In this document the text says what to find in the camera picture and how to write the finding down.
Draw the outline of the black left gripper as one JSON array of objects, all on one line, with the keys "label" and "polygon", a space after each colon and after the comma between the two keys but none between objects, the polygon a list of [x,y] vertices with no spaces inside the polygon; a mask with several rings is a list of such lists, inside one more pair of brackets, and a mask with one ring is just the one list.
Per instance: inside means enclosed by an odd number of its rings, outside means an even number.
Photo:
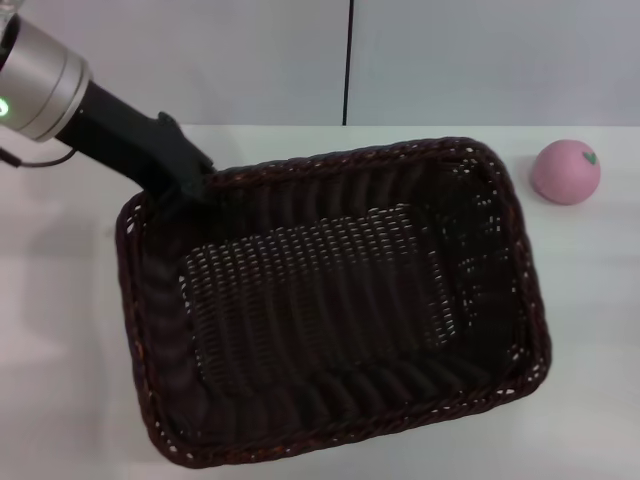
[{"label": "black left gripper", "polygon": [[94,82],[56,139],[127,177],[158,200],[216,203],[213,162],[161,112],[150,118]]}]

